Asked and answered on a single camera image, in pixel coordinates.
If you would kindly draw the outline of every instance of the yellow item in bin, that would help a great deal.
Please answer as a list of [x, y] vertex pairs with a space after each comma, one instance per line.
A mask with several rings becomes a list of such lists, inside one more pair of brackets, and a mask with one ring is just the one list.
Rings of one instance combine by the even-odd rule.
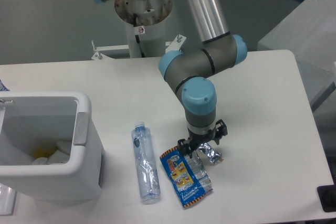
[[50, 156], [52, 156], [52, 154], [54, 154], [56, 151], [58, 150], [57, 147], [53, 147], [51, 149], [48, 149], [48, 150], [44, 150], [43, 148], [41, 147], [38, 147], [36, 148], [34, 154], [33, 154], [33, 157], [38, 159], [40, 157], [46, 157], [46, 158], [49, 158]]

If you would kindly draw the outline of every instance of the bolt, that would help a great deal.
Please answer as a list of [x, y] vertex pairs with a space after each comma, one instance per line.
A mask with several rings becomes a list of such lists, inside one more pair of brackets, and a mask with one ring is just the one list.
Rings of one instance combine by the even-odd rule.
[[97, 51], [97, 53], [98, 53], [98, 59], [102, 59], [103, 58], [103, 56], [100, 54], [100, 51]]
[[179, 35], [177, 36], [177, 42], [178, 42], [178, 43], [180, 43], [180, 42], [181, 42], [181, 40], [182, 40], [182, 35], [181, 35], [181, 34], [179, 34]]
[[96, 46], [95, 46], [94, 43], [95, 43], [95, 42], [92, 40], [92, 41], [91, 41], [91, 44], [92, 44], [93, 50], [94, 50], [94, 51], [97, 51], [97, 48], [96, 48]]

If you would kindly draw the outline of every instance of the robotic arm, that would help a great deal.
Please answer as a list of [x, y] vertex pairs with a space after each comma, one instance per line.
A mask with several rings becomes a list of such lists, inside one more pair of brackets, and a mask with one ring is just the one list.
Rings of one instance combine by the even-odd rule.
[[[155, 15], [151, 15], [153, 19], [150, 19], [144, 15], [155, 11], [154, 13], [159, 12], [159, 15], [166, 13], [167, 16], [169, 13], [165, 6], [168, 2], [134, 0], [133, 8], [127, 13], [128, 16], [133, 16], [134, 26], [141, 25], [138, 24], [141, 19], [149, 20], [150, 25], [155, 25], [163, 19], [158, 19]], [[191, 155], [202, 143], [211, 140], [219, 144], [219, 140], [227, 135], [223, 120], [215, 122], [217, 95], [214, 85], [207, 78], [237, 65], [247, 56], [247, 47], [242, 38], [230, 34], [218, 0], [188, 2], [204, 47], [188, 55], [180, 51], [170, 51], [159, 63], [164, 80], [185, 110], [189, 136], [188, 139], [181, 139], [177, 143], [182, 155]]]

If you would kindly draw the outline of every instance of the silver metal arm tube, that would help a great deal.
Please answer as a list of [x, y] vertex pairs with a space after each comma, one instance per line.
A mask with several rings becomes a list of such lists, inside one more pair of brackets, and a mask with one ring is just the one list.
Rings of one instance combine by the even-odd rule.
[[188, 0], [203, 42], [229, 32], [218, 0]]

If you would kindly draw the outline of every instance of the silver foil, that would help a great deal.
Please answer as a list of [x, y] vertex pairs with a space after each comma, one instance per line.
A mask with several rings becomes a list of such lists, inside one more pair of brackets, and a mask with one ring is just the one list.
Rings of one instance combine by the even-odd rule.
[[184, 158], [187, 161], [190, 169], [193, 171], [195, 177], [204, 188], [205, 192], [212, 190], [210, 178], [207, 175], [198, 154], [193, 152], [192, 158], [190, 158], [189, 155], [184, 156]]
[[208, 158], [210, 163], [218, 165], [223, 161], [222, 154], [212, 148], [208, 143], [201, 144], [198, 148]]

